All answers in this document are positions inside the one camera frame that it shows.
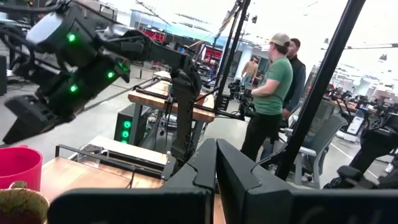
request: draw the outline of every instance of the person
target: person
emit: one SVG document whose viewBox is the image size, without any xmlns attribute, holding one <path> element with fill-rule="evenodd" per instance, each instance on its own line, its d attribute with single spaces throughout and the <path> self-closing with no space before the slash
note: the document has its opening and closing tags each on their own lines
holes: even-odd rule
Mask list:
<svg viewBox="0 0 398 224">
<path fill-rule="evenodd" d="M 259 59 L 257 57 L 252 57 L 250 61 L 246 62 L 243 67 L 241 78 L 242 78 L 242 85 L 246 89 L 248 84 L 252 82 L 253 76 L 257 75 L 257 70 Z"/>
<path fill-rule="evenodd" d="M 301 42 L 297 38 L 291 38 L 286 57 L 293 68 L 293 80 L 284 100 L 284 111 L 282 113 L 284 120 L 287 120 L 292 114 L 292 110 L 299 105 L 300 97 L 304 91 L 305 65 L 297 58 L 300 46 Z"/>
<path fill-rule="evenodd" d="M 300 97 L 304 91 L 305 65 L 297 58 L 297 52 L 299 51 L 300 46 L 301 42 L 297 38 L 291 38 L 289 51 L 287 52 L 286 57 L 289 59 L 293 68 L 293 80 L 284 100 L 284 110 L 280 126 L 287 126 L 287 120 L 293 110 L 299 105 Z M 277 129 L 270 142 L 264 141 L 264 144 L 262 145 L 264 150 L 262 151 L 261 159 L 265 159 L 272 154 L 273 148 L 269 143 L 272 145 L 278 140 L 278 138 L 279 130 Z"/>
<path fill-rule="evenodd" d="M 268 50 L 272 65 L 260 87 L 244 91 L 246 97 L 253 97 L 256 114 L 248 124 L 241 152 L 253 161 L 264 140 L 278 130 L 282 119 L 283 102 L 293 79 L 293 69 L 286 57 L 289 46 L 288 35 L 274 35 Z"/>
</svg>

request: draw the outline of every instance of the baseball cap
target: baseball cap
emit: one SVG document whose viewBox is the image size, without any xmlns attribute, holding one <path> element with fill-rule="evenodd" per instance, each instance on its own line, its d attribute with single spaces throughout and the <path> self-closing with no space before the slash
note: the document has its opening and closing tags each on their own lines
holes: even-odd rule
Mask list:
<svg viewBox="0 0 398 224">
<path fill-rule="evenodd" d="M 290 37 L 284 33 L 277 33 L 272 37 L 270 43 L 288 47 L 290 45 Z"/>
</svg>

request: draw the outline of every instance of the floor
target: floor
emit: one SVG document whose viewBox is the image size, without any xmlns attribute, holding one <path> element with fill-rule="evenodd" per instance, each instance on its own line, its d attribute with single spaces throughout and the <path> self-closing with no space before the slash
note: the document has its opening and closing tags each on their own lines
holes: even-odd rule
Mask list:
<svg viewBox="0 0 398 224">
<path fill-rule="evenodd" d="M 99 94 L 97 98 L 88 103 L 88 106 L 96 103 L 97 106 L 79 115 L 76 120 L 69 124 L 61 125 L 49 133 L 26 139 L 21 141 L 19 144 L 27 145 L 40 151 L 44 157 L 44 162 L 48 162 L 54 158 L 55 146 L 57 144 L 65 144 L 67 146 L 79 148 L 84 146 L 97 135 L 113 138 L 117 113 L 130 105 L 130 102 L 127 100 L 127 93 L 123 93 L 114 98 L 112 98 L 112 96 L 115 96 L 120 92 L 150 78 L 152 76 L 152 72 L 143 71 L 142 80 L 138 79 L 138 76 L 139 69 L 136 67 L 132 68 L 130 83 L 124 83 L 124 81 L 119 79 Z M 7 130 L 11 127 L 16 118 L 3 105 L 5 100 L 16 95 L 32 94 L 35 88 L 35 86 L 31 85 L 10 86 L 9 93 L 5 96 L 0 96 L 0 114 L 2 114 L 2 119 L 0 120 L 0 136 L 3 137 L 7 133 Z M 232 112 L 236 111 L 237 108 L 238 103 L 232 101 L 228 110 L 229 112 Z M 244 140 L 246 126 L 247 121 L 216 118 L 214 122 L 208 125 L 201 142 L 207 138 L 223 138 L 239 149 Z M 337 168 L 342 165 L 349 164 L 359 147 L 359 144 L 352 144 L 344 140 L 334 138 L 330 145 L 330 150 L 326 155 L 323 174 L 321 176 L 321 184 L 324 185 L 332 178 L 336 177 Z M 61 151 L 61 156 L 68 157 L 70 155 L 71 153 L 68 151 Z M 376 161 L 365 175 L 371 180 L 376 180 L 376 177 L 382 173 L 385 167 L 385 163 Z"/>
</svg>

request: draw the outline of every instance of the black box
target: black box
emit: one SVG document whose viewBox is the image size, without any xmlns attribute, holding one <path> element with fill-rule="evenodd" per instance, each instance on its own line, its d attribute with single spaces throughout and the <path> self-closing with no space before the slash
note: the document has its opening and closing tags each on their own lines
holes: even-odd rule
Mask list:
<svg viewBox="0 0 398 224">
<path fill-rule="evenodd" d="M 124 142 L 133 146 L 138 146 L 145 136 L 148 117 L 154 111 L 152 108 L 143 106 L 138 123 L 133 123 L 134 111 L 136 104 L 132 104 L 118 113 L 116 120 L 116 129 L 114 132 L 114 140 Z"/>
</svg>

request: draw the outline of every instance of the pink bucket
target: pink bucket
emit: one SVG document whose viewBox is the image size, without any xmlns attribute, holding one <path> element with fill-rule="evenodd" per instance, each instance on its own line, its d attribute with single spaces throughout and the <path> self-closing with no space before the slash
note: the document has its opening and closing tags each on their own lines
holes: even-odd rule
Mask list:
<svg viewBox="0 0 398 224">
<path fill-rule="evenodd" d="M 43 157 L 27 146 L 0 149 L 0 189 L 24 181 L 28 189 L 40 190 Z"/>
</svg>

